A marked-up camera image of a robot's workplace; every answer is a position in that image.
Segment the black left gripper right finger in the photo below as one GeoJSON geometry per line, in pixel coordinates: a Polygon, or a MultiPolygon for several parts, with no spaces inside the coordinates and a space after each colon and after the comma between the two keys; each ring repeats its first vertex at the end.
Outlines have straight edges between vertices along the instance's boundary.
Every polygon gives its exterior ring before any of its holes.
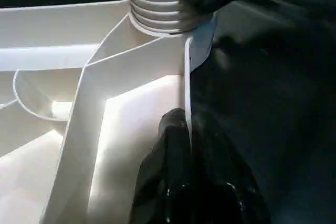
{"type": "Polygon", "coordinates": [[[193,115],[192,154],[196,223],[271,223],[250,167],[209,113],[193,115]]]}

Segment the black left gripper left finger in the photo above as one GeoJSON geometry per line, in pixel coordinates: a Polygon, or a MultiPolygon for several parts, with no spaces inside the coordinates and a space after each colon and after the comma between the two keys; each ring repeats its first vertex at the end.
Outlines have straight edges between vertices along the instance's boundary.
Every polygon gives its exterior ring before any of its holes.
{"type": "Polygon", "coordinates": [[[182,108],[164,114],[158,140],[142,161],[129,223],[191,223],[192,156],[182,108]]]}

